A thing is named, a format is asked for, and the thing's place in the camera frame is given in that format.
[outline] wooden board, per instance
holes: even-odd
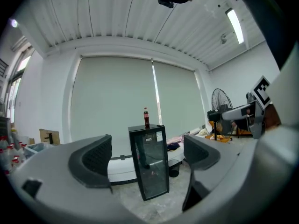
[[[49,137],[49,133],[52,133],[53,143],[56,145],[59,145],[60,144],[59,132],[53,131],[53,130],[39,129],[39,134],[41,136],[41,142],[50,143],[49,139],[47,139]]]

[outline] floor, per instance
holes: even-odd
[[[253,140],[252,137],[240,137],[238,139],[233,136],[230,143],[242,146],[251,140]],[[179,167],[179,176],[176,178],[169,177],[170,191],[167,194],[144,202],[136,182],[112,186],[113,194],[129,211],[150,224],[170,220],[182,213],[182,205],[190,180],[189,165],[183,161]]]

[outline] fridge door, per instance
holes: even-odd
[[[136,156],[133,158],[143,199],[149,200],[169,192],[168,162],[162,131],[135,135],[134,139]]]

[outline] ceiling light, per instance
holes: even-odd
[[[11,20],[11,25],[16,28],[18,26],[18,22],[15,19]]]
[[[238,17],[236,15],[235,11],[232,8],[230,8],[225,13],[228,16],[228,18],[230,19],[230,22],[232,23],[232,25],[234,27],[235,34],[237,35],[239,44],[243,43],[244,37],[243,37],[241,25],[240,25],[240,22],[238,20]]]

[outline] sticker label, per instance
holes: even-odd
[[[262,76],[251,90],[251,93],[256,97],[263,109],[265,109],[271,102],[266,93],[266,89],[269,87],[269,85],[269,81]]]
[[[157,142],[160,142],[163,140],[162,131],[157,132]]]

